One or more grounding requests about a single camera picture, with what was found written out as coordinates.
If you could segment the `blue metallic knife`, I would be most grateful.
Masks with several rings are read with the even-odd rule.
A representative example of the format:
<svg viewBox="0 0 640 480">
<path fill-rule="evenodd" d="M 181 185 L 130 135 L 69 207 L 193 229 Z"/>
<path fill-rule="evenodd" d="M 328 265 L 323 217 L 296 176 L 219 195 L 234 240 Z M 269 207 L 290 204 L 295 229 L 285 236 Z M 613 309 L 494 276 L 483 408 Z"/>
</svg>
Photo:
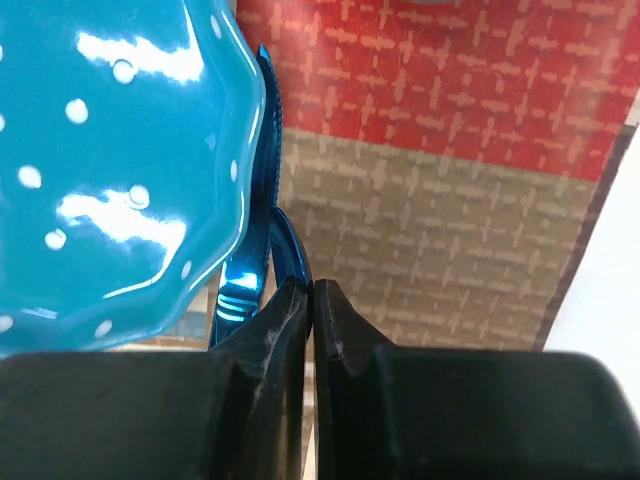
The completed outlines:
<svg viewBox="0 0 640 480">
<path fill-rule="evenodd" d="M 265 290 L 270 256 L 271 215 L 277 206 L 282 148 L 282 100 L 267 48 L 256 60 L 266 103 L 251 177 L 249 221 L 244 239 L 223 264 L 212 316 L 209 346 L 222 342 L 256 315 Z"/>
</svg>

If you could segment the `white blue mug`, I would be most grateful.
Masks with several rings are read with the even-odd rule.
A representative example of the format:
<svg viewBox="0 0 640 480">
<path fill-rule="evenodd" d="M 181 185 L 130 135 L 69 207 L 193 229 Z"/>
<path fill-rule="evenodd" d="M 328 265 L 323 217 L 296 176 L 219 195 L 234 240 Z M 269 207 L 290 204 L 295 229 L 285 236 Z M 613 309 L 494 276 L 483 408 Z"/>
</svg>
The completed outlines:
<svg viewBox="0 0 640 480">
<path fill-rule="evenodd" d="M 408 2 L 410 4 L 415 5 L 451 5 L 456 2 L 456 0 L 403 0 L 404 2 Z"/>
</svg>

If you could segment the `blue polka dot plate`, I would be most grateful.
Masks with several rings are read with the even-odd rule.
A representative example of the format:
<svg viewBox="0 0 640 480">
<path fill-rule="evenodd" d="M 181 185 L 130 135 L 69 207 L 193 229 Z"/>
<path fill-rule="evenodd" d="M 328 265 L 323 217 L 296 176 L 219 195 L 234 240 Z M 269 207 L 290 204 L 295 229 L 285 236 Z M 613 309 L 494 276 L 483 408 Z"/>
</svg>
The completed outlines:
<svg viewBox="0 0 640 480">
<path fill-rule="evenodd" d="M 1 353 L 173 325 L 242 241 L 266 111 L 225 1 L 1 5 Z"/>
</svg>

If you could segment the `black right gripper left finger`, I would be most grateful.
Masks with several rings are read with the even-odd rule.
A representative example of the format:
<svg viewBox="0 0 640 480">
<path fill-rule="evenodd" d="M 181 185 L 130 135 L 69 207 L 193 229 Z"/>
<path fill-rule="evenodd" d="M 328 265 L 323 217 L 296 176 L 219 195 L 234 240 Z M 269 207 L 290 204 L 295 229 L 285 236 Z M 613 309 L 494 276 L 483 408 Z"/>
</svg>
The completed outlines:
<svg viewBox="0 0 640 480">
<path fill-rule="evenodd" d="M 288 278 L 209 351 L 1 364 L 5 479 L 297 479 L 309 294 Z"/>
</svg>

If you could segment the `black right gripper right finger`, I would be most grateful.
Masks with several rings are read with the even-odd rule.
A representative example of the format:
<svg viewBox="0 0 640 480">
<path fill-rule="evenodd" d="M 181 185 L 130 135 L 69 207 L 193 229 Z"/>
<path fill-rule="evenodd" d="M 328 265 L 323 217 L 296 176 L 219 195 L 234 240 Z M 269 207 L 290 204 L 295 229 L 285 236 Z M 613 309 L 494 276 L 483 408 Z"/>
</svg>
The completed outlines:
<svg viewBox="0 0 640 480">
<path fill-rule="evenodd" d="M 394 344 L 338 283 L 313 293 L 322 479 L 635 479 L 639 429 L 574 353 Z"/>
</svg>

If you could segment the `striped patchwork placemat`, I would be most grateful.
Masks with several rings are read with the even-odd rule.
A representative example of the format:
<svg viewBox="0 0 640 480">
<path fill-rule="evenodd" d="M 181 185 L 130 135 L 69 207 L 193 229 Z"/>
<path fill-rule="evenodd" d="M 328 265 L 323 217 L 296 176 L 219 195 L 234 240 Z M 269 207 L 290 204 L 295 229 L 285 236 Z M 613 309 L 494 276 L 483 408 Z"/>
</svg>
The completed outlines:
<svg viewBox="0 0 640 480">
<path fill-rule="evenodd" d="M 544 352 L 639 91 L 635 1 L 241 1 L 316 282 L 394 344 Z"/>
</svg>

